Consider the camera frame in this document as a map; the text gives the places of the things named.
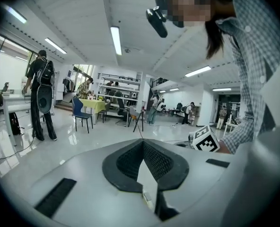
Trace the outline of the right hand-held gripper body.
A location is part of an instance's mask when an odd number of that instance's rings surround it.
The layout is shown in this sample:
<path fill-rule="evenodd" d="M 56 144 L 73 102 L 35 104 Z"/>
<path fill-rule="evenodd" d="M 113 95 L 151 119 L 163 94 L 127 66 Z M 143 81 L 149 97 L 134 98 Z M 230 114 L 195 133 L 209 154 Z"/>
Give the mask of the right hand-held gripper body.
<path fill-rule="evenodd" d="M 206 152 L 217 152 L 220 149 L 218 139 L 209 125 L 197 131 L 189 132 L 189 143 L 195 149 Z"/>

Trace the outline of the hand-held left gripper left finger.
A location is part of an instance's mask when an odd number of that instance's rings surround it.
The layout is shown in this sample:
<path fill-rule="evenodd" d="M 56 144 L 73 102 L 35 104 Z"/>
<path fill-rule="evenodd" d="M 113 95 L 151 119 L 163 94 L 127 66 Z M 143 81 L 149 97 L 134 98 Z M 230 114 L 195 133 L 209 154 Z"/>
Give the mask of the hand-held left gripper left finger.
<path fill-rule="evenodd" d="M 30 205 L 36 207 L 58 182 L 67 178 L 76 183 L 52 216 L 54 221 L 154 221 L 154 213 L 140 193 L 118 190 L 102 171 L 103 160 L 109 154 L 135 142 L 119 142 L 68 159 L 33 184 Z"/>

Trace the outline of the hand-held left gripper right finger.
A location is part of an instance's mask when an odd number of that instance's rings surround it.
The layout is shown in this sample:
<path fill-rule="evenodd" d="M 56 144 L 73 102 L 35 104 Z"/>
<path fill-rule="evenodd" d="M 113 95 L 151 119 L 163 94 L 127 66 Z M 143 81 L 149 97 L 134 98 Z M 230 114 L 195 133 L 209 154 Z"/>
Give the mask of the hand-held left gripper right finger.
<path fill-rule="evenodd" d="M 189 166 L 188 175 L 177 189 L 161 192 L 158 189 L 160 184 L 154 179 L 147 163 L 143 163 L 143 192 L 150 196 L 148 206 L 161 221 L 185 212 L 211 191 L 227 168 L 212 164 L 209 159 L 228 165 L 234 158 L 229 154 L 202 152 L 153 139 L 150 141 L 183 157 Z"/>

